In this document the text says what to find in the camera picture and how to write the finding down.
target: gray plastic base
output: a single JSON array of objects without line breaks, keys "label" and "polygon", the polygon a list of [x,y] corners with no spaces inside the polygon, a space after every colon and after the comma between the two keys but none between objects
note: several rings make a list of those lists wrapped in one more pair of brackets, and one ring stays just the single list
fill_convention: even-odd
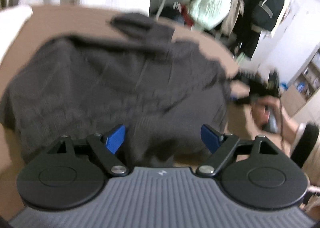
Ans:
[{"label": "gray plastic base", "polygon": [[247,209],[231,201],[213,179],[189,168],[136,167],[112,178],[95,200],[73,210],[43,212],[26,207],[14,228],[310,228],[298,207],[275,212]]}]

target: gray garment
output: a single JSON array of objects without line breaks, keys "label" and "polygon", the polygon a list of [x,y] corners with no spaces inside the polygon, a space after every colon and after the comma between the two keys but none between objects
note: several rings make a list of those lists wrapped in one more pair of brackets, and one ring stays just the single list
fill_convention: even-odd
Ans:
[{"label": "gray garment", "polygon": [[231,7],[228,16],[223,20],[221,25],[221,33],[230,36],[239,14],[243,16],[244,13],[244,1],[243,0],[231,0]]},{"label": "gray garment", "polygon": [[230,86],[218,61],[193,42],[172,43],[172,28],[143,15],[112,25],[130,39],[58,37],[10,82],[0,122],[19,135],[26,162],[63,134],[79,139],[122,123],[126,164],[172,166],[175,155],[208,155],[202,124],[224,131]]}]

